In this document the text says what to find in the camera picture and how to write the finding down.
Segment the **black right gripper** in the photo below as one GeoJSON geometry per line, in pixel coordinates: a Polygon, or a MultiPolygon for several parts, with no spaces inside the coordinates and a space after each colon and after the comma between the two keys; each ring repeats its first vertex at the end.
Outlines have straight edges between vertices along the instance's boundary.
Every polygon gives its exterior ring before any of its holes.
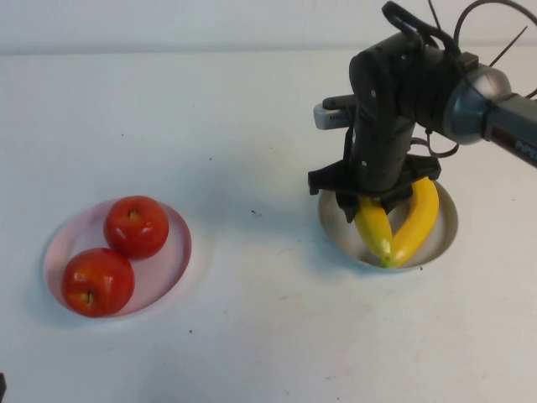
{"type": "Polygon", "coordinates": [[[360,208],[359,196],[374,197],[374,205],[389,214],[413,196],[412,183],[441,173],[437,158],[409,153],[414,123],[388,124],[357,120],[346,136],[343,158],[308,173],[311,195],[336,192],[336,203],[352,223],[360,208]]]}

